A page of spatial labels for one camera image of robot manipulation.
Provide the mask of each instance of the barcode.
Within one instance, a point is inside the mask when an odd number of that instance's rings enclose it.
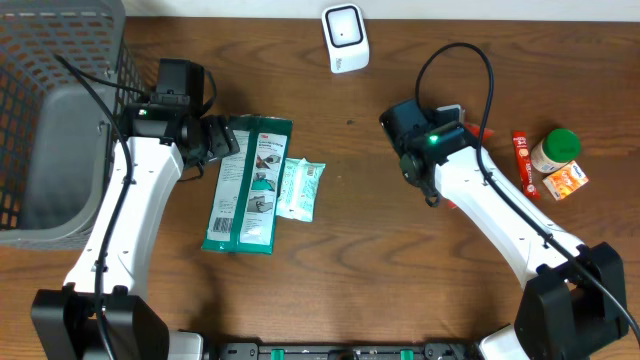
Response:
[[[213,222],[213,231],[221,233],[230,233],[233,225],[233,218],[216,218]]]

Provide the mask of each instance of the green and white package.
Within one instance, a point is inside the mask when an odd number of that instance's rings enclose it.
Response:
[[[324,167],[325,164],[310,163],[306,159],[287,159],[276,215],[306,222],[313,221],[313,207]]]
[[[222,159],[202,249],[273,253],[275,205],[293,122],[232,117],[240,152]]]

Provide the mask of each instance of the white wall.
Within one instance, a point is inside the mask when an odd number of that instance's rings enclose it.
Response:
[[[128,16],[318,18],[328,0],[123,0]],[[357,0],[369,19],[640,21],[640,0]]]

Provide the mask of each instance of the orange box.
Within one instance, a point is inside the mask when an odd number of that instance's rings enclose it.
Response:
[[[542,180],[556,200],[562,200],[579,187],[589,182],[587,175],[575,161],[568,163],[560,170]]]

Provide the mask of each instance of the wooden surface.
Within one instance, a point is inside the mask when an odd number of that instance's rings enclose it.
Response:
[[[273,256],[200,250],[217,167],[179,184],[151,263],[149,303],[170,328],[265,342],[420,342],[478,338],[512,322],[521,289],[498,251],[459,210],[431,209],[404,182],[378,116],[413,94],[440,46],[482,47],[496,74],[487,147],[519,186],[512,130],[530,145],[564,126],[582,139],[585,188],[543,212],[625,262],[627,300],[640,316],[640,27],[634,24],[370,21],[372,57],[333,75],[317,20],[130,19],[125,38],[148,83],[160,57],[210,69],[216,113],[293,119],[290,156],[327,164],[313,223],[279,218]],[[478,122],[486,74],[453,50],[423,83],[431,105],[460,103]],[[0,249],[0,358],[41,358],[29,309],[58,288],[78,252]],[[594,359],[637,359],[632,336]]]

